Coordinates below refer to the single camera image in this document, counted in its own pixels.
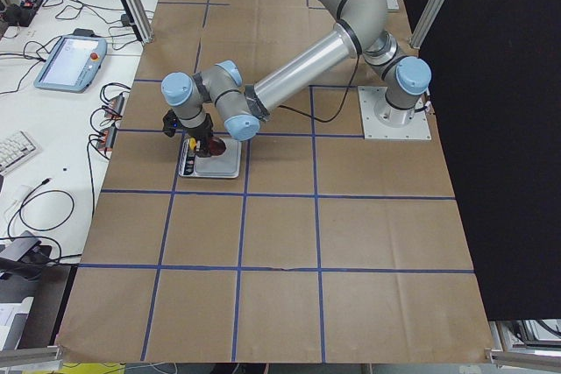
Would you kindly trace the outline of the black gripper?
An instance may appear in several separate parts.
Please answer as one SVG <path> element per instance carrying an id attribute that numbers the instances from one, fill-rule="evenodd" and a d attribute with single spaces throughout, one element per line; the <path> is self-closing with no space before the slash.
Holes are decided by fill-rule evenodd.
<path id="1" fill-rule="evenodd" d="M 213 122 L 209 113 L 201 110 L 194 118 L 180 118 L 170 109 L 162 118 L 162 131 L 172 138 L 176 131 L 186 131 L 196 141 L 207 143 L 213 137 Z"/>

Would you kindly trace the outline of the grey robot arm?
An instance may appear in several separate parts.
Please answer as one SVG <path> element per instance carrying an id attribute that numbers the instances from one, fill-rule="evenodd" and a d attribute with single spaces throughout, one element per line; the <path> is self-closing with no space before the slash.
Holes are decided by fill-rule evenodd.
<path id="1" fill-rule="evenodd" d="M 203 106 L 212 104 L 224 128 L 237 141 L 253 138 L 271 112 L 343 60 L 363 59 L 387 84 L 380 120 L 399 126 L 415 113 L 429 87 L 431 70 L 419 58 L 408 56 L 386 31 L 387 0 L 319 0 L 334 18 L 332 30 L 306 51 L 254 85 L 243 85 L 231 60 L 194 75 L 168 74 L 160 89 L 169 105 L 163 132 L 172 137 L 185 130 L 203 157 L 221 155 L 222 139 Z"/>

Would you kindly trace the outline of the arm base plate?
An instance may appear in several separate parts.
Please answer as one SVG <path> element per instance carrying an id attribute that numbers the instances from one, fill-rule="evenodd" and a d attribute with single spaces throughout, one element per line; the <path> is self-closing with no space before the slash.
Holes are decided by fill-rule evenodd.
<path id="1" fill-rule="evenodd" d="M 386 87 L 359 86 L 359 106 L 365 140 L 429 141 L 430 127 L 421 99 L 413 109 L 393 108 Z"/>
<path id="2" fill-rule="evenodd" d="M 387 8 L 390 12 L 397 12 L 400 9 L 398 0 L 387 0 Z"/>

